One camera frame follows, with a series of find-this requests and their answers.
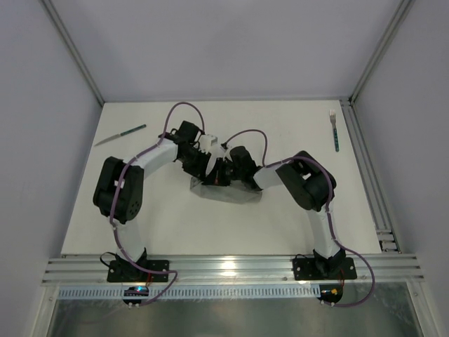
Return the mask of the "grey cloth napkin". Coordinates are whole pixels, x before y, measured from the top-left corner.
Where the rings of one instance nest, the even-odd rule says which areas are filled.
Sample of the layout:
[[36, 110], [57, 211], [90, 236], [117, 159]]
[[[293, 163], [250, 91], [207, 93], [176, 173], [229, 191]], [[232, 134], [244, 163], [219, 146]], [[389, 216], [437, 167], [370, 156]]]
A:
[[262, 191], [248, 189], [242, 182], [232, 181], [229, 186], [204, 185], [197, 178], [191, 178], [190, 191], [202, 199], [232, 204], [258, 203]]

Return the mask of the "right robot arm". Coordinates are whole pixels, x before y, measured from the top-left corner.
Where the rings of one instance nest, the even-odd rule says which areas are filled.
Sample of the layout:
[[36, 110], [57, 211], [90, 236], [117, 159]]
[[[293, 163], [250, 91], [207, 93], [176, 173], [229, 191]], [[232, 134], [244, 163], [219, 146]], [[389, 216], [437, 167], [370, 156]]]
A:
[[267, 166], [258, 166], [249, 151], [236, 147], [218, 158], [202, 179], [206, 192], [217, 199], [250, 201], [263, 191], [284, 186], [295, 203], [306, 211], [314, 236], [310, 268], [323, 278], [340, 274], [347, 257], [333, 226], [335, 178], [308, 152]]

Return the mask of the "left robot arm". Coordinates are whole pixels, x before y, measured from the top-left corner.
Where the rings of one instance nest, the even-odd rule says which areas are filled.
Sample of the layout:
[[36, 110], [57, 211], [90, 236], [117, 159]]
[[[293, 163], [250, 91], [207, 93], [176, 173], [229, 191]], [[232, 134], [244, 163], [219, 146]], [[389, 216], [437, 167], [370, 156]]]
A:
[[137, 216], [143, 205], [144, 181], [163, 166], [179, 161], [196, 179], [206, 169], [217, 138], [183, 121], [178, 129], [164, 131], [155, 145], [123, 160], [108, 157], [101, 169], [93, 203], [112, 226], [117, 252], [108, 265], [108, 282], [166, 282], [168, 263], [151, 261], [142, 243]]

